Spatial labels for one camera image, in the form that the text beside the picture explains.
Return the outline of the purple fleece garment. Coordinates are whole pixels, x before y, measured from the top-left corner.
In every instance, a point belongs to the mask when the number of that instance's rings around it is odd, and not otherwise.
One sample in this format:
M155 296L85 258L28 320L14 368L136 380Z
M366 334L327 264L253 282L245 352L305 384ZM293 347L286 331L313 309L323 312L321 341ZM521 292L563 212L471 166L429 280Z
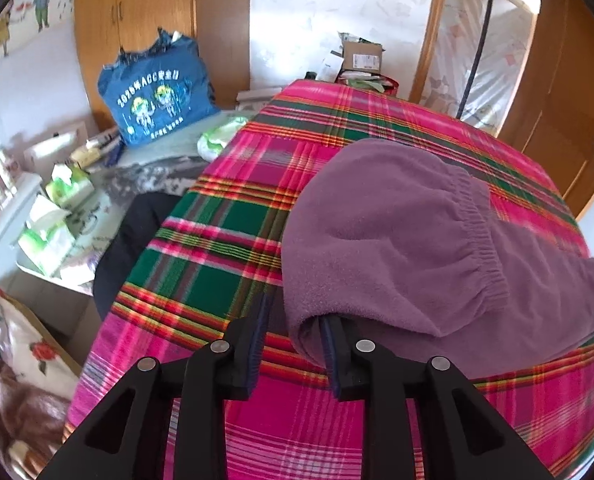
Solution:
M315 363L328 314L470 378L557 359L594 335L594 258L498 218L484 182L396 142L354 142L312 178L280 260L289 337Z

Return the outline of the green tissue pack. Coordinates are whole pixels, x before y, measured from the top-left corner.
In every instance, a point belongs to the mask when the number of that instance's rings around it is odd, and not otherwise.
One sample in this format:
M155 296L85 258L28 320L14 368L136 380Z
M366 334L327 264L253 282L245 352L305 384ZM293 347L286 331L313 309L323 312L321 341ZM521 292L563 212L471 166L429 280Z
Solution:
M48 198L59 208L73 210L94 192L88 174L78 166L57 164L45 185Z
M66 222L70 214L43 194L35 197L18 245L43 275L54 275L73 248L76 239Z

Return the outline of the wooden room door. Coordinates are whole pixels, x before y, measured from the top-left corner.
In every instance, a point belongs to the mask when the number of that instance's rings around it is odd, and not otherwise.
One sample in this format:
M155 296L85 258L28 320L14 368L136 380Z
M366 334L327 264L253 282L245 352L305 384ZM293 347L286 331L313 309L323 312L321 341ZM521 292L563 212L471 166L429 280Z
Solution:
M594 200L594 15L583 0L541 0L498 138L541 165L582 216Z

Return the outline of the blue printed tote bag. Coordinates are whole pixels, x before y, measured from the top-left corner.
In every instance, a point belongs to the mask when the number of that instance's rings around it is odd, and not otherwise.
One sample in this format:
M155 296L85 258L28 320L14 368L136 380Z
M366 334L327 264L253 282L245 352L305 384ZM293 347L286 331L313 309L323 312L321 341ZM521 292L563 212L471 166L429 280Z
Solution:
M219 111L196 40L163 28L149 48L120 50L100 71L97 91L129 148Z

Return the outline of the brown cardboard box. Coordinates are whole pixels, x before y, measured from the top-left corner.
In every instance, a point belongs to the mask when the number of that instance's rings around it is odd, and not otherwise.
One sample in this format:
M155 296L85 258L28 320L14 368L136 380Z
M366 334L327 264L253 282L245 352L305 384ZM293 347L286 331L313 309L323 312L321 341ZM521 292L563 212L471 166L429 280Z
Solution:
M347 32L340 32L339 37L344 57L343 70L358 70L370 74L382 72L384 48L381 44L352 36Z

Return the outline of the transparent printed door curtain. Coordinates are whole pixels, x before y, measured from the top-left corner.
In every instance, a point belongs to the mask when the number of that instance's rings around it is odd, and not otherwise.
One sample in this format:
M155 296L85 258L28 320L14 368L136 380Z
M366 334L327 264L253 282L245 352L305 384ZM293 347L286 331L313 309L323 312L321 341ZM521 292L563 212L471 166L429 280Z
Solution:
M498 136L540 6L541 0L443 0L419 103Z

